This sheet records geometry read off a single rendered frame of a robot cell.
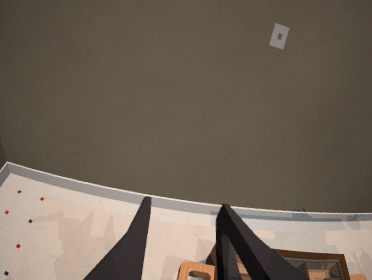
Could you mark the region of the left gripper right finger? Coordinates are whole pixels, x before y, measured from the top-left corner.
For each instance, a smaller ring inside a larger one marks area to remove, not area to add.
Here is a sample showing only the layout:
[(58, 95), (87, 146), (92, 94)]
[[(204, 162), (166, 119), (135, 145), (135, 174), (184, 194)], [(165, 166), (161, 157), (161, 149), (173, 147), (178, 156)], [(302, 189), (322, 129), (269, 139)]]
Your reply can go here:
[(217, 280), (242, 280), (236, 253), (251, 280), (310, 280), (246, 225), (228, 204), (216, 217)]

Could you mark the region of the wooden maze board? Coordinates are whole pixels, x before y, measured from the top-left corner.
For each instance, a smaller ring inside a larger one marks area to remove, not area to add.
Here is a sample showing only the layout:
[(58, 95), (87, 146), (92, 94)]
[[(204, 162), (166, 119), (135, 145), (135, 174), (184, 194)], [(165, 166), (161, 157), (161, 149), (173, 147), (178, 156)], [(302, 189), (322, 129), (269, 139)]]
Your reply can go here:
[[(182, 262), (177, 280), (188, 280), (188, 276), (217, 280), (215, 246), (216, 243), (206, 259), (206, 264), (191, 261)], [(367, 280), (364, 274), (349, 275), (344, 254), (273, 250), (310, 280)], [(236, 258), (242, 280), (251, 280), (237, 253)]]

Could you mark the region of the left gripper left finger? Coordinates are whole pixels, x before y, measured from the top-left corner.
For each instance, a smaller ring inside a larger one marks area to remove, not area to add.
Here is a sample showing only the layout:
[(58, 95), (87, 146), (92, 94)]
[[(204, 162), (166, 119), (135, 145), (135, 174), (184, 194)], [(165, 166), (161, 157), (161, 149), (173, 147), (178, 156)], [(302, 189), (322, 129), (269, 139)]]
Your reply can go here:
[(83, 280), (141, 280), (150, 215), (146, 196), (127, 232)]

